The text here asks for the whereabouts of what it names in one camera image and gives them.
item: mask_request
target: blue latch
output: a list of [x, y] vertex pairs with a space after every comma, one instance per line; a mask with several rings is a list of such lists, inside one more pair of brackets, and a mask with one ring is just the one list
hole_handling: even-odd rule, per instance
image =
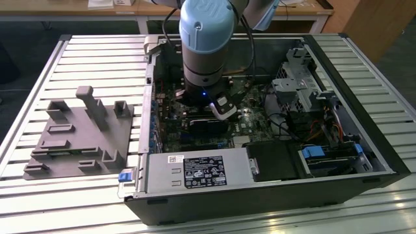
[[118, 182], [130, 182], [132, 181], [132, 171], [129, 172], [121, 172], [118, 174]]
[[301, 150], [304, 158], [325, 156], [321, 146], [308, 146]]
[[364, 153], [364, 150], [362, 150], [360, 144], [354, 144], [353, 147], [356, 148], [356, 151], [357, 151], [358, 155], [360, 155], [361, 153]]

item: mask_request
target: white box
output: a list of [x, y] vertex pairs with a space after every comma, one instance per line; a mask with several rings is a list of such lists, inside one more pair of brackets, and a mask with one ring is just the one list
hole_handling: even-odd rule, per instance
[[130, 6], [134, 3], [134, 0], [114, 0], [116, 5]]
[[88, 0], [88, 10], [114, 8], [112, 0]]

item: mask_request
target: table leg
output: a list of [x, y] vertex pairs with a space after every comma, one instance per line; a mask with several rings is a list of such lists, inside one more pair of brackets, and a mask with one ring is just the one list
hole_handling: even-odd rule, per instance
[[138, 26], [140, 34], [149, 34], [148, 17], [146, 16], [137, 16], [137, 26]]
[[40, 21], [40, 23], [41, 23], [41, 26], [44, 26], [45, 30], [50, 30], [52, 29], [50, 28], [50, 21]]
[[326, 23], [326, 19], [328, 19], [328, 16], [318, 16], [317, 17], [317, 20], [313, 22], [313, 25], [312, 25], [312, 28], [309, 31], [310, 34], [318, 34], [322, 31], [322, 28], [324, 28], [325, 23]]

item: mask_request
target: paper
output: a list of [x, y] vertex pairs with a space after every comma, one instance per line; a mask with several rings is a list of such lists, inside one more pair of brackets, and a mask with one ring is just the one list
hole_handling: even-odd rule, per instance
[[88, 10], [102, 10], [112, 8], [114, 8], [112, 0], [88, 0]]
[[305, 0], [280, 0], [280, 2], [282, 2], [285, 5], [290, 5], [294, 3], [302, 3]]

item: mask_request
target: sticker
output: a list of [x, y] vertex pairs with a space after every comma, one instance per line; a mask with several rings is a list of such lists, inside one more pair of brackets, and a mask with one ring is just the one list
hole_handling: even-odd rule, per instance
[[168, 163], [182, 162], [182, 155], [168, 156]]
[[122, 15], [133, 15], [133, 11], [116, 11], [116, 14], [122, 14]]
[[181, 160], [185, 188], [194, 189], [226, 185], [222, 156], [185, 159], [181, 156]]

